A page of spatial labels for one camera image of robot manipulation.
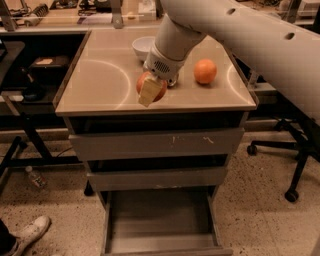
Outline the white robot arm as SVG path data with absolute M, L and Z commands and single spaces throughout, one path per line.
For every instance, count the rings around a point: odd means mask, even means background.
M 172 79 L 210 36 L 320 122 L 320 36 L 235 0 L 160 0 L 165 11 L 145 67 Z

